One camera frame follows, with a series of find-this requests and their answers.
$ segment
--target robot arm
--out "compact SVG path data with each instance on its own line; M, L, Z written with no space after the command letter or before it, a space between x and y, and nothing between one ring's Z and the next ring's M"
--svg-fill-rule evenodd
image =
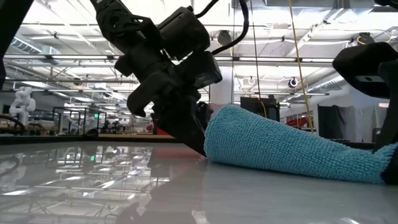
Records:
M159 127L205 156L203 150L210 109L197 105L199 89L222 80L214 54L237 44L248 31L248 7L239 0L244 14L243 33L229 45L214 52L210 36L192 7L180 7L155 26L151 19L131 14L121 0L91 0L104 37L124 56L115 69L124 76L132 73L140 86L130 94L127 107L134 115L145 116L144 108L152 101L159 115ZM182 60L175 65L174 60Z

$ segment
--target towel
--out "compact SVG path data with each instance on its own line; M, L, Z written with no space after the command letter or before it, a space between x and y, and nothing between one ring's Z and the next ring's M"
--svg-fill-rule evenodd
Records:
M213 162L374 184L384 184L381 173L397 146L375 153L353 149L235 106L220 109L205 133Z

